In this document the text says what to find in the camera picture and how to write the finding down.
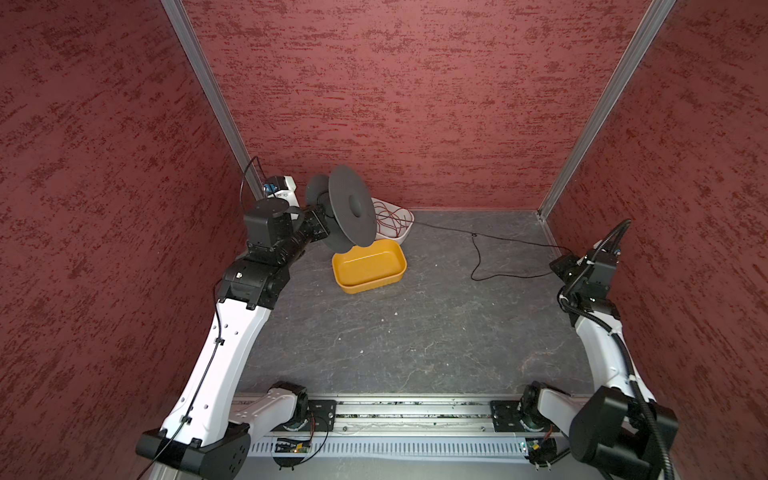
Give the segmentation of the dark grey cable spool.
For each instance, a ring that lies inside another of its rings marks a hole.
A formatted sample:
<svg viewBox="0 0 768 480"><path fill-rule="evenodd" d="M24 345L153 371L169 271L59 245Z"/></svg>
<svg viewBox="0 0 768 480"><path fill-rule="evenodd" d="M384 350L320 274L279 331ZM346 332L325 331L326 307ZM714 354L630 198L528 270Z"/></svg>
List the dark grey cable spool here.
<svg viewBox="0 0 768 480"><path fill-rule="evenodd" d="M342 254L354 246L368 247L376 238L377 221L368 187L350 167L340 165L330 175L314 175L306 189L308 206L321 206L329 235L323 243Z"/></svg>

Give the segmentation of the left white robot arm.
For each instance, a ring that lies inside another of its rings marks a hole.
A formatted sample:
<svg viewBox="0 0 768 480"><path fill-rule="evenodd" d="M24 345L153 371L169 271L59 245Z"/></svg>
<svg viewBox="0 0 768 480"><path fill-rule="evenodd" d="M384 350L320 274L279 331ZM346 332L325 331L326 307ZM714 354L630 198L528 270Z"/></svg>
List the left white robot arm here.
<svg viewBox="0 0 768 480"><path fill-rule="evenodd" d="M330 234L321 205L304 208L264 199L245 213L247 250L213 290L214 317L179 400L163 424L136 445L151 465L202 479L233 479L251 446L255 423L237 423L230 408L247 357L290 279L290 267Z"/></svg>

